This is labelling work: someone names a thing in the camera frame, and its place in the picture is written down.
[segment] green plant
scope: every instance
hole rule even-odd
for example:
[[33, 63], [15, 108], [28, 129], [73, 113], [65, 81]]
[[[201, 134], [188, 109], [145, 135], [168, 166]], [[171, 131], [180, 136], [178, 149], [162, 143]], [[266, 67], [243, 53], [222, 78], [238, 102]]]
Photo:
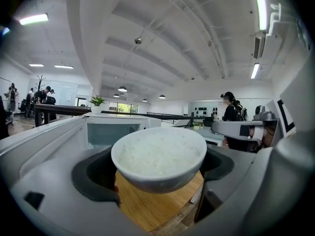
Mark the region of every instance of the green plant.
[[90, 102], [94, 104], [94, 106], [100, 106], [100, 104], [104, 103], [105, 100], [103, 100], [101, 97], [91, 97]]

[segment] ceiling light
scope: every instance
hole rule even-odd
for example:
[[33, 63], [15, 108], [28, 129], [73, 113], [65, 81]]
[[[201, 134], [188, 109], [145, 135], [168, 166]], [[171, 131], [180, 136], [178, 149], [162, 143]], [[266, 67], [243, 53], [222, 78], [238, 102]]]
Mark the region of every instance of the ceiling light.
[[120, 87], [120, 88], [118, 88], [118, 91], [120, 91], [120, 92], [127, 92], [127, 88], [125, 88], [125, 87]]
[[3, 30], [3, 32], [2, 32], [2, 36], [5, 35], [5, 34], [6, 34], [7, 32], [9, 32], [9, 31], [10, 31], [9, 28], [7, 28], [7, 27], [4, 28], [4, 30]]
[[20, 24], [21, 25], [27, 25], [27, 24], [36, 23], [36, 22], [43, 22], [43, 21], [48, 21], [47, 14], [40, 14], [40, 15], [30, 16], [27, 18], [22, 18], [20, 20]]
[[251, 79], [254, 79], [256, 77], [256, 74], [257, 74], [257, 71], [258, 71], [258, 68], [259, 68], [260, 64], [259, 63], [256, 63], [254, 65], [254, 70], [252, 72], [252, 76], [251, 76]]
[[266, 9], [266, 0], [256, 0], [259, 13], [259, 29], [267, 29], [267, 9]]
[[72, 66], [66, 66], [66, 65], [55, 65], [56, 68], [67, 68], [67, 69], [73, 69]]
[[43, 64], [29, 64], [29, 66], [37, 66], [37, 67], [43, 67]]

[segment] floor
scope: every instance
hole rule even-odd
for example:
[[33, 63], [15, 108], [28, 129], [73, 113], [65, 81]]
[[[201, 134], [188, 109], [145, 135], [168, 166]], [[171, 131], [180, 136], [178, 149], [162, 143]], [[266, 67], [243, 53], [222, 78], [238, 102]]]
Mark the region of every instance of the floor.
[[[25, 119], [24, 116], [15, 116], [14, 122], [14, 125], [11, 124], [8, 127], [10, 136], [35, 127], [34, 120]], [[163, 195], [142, 192], [130, 185], [119, 173], [116, 178], [122, 211], [151, 235], [173, 236], [193, 225], [199, 198], [194, 204], [189, 200], [202, 183], [200, 173], [182, 189]]]

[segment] bamboo board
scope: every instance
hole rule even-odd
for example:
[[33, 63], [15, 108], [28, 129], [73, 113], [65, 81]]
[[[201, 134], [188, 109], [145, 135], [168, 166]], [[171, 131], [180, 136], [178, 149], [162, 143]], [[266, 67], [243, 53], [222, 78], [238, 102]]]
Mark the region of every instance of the bamboo board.
[[137, 189], [118, 171], [116, 173], [122, 212], [147, 232], [176, 215], [189, 202], [202, 182], [203, 178], [198, 172], [187, 185], [177, 191], [151, 194]]

